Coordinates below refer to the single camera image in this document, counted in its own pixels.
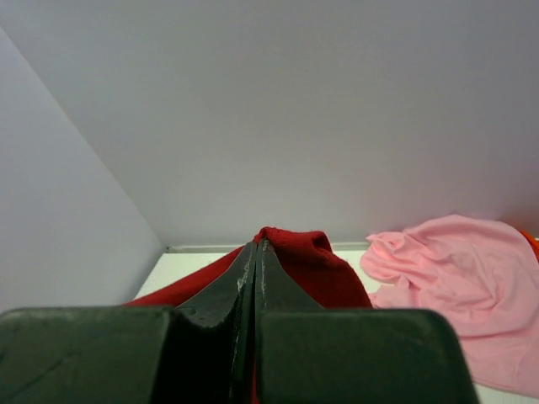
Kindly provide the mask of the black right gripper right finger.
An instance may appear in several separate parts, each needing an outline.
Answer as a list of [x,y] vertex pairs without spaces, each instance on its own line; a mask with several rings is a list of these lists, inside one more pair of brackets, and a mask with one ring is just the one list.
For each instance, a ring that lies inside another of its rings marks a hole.
[[263,403],[475,403],[458,338],[428,310],[332,310],[259,245],[256,390]]

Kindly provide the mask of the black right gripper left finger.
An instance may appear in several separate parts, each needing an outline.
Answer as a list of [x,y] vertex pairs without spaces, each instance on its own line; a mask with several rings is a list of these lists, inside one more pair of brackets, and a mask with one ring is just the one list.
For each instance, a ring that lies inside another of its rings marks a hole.
[[2,402],[249,402],[256,252],[175,307],[3,313]]

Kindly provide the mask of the dark red t shirt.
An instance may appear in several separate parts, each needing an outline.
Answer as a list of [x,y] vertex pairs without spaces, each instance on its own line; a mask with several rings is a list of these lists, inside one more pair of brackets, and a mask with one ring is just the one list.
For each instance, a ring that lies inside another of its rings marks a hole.
[[130,306],[180,309],[166,354],[165,403],[255,403],[253,293],[259,247],[272,247],[294,295],[324,309],[369,308],[356,272],[321,231],[265,227],[254,239]]

